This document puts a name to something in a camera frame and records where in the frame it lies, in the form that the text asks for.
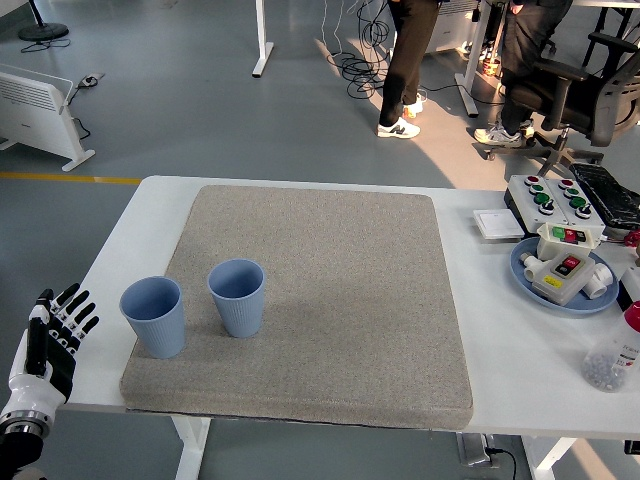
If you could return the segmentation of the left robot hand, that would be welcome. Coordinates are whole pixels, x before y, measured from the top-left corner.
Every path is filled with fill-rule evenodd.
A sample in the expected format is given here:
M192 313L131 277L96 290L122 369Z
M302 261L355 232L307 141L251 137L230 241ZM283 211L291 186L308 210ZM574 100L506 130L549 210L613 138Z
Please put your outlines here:
M9 374L10 397L2 415L31 412L51 420L73 389L76 354L98 325L89 292L74 283L61 293L46 289L29 315Z

